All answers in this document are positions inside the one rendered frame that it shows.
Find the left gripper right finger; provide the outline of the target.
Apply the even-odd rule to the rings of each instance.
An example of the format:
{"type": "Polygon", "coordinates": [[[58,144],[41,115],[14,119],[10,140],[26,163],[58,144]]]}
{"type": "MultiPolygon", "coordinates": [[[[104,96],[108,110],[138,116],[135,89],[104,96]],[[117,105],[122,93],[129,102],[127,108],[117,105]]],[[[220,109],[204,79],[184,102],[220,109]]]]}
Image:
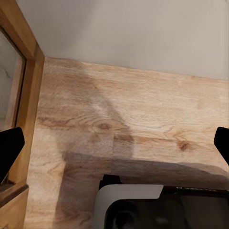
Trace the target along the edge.
{"type": "Polygon", "coordinates": [[[218,127],[214,144],[219,150],[222,157],[225,159],[229,165],[229,129],[224,127],[218,127]]]}

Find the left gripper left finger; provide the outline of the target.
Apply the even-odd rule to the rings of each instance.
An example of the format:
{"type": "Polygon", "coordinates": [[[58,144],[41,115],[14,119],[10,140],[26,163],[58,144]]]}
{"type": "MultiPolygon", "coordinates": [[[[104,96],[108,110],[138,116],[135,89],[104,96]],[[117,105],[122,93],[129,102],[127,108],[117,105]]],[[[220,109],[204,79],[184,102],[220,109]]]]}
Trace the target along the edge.
{"type": "Polygon", "coordinates": [[[0,132],[0,184],[25,145],[20,127],[0,132]]]}

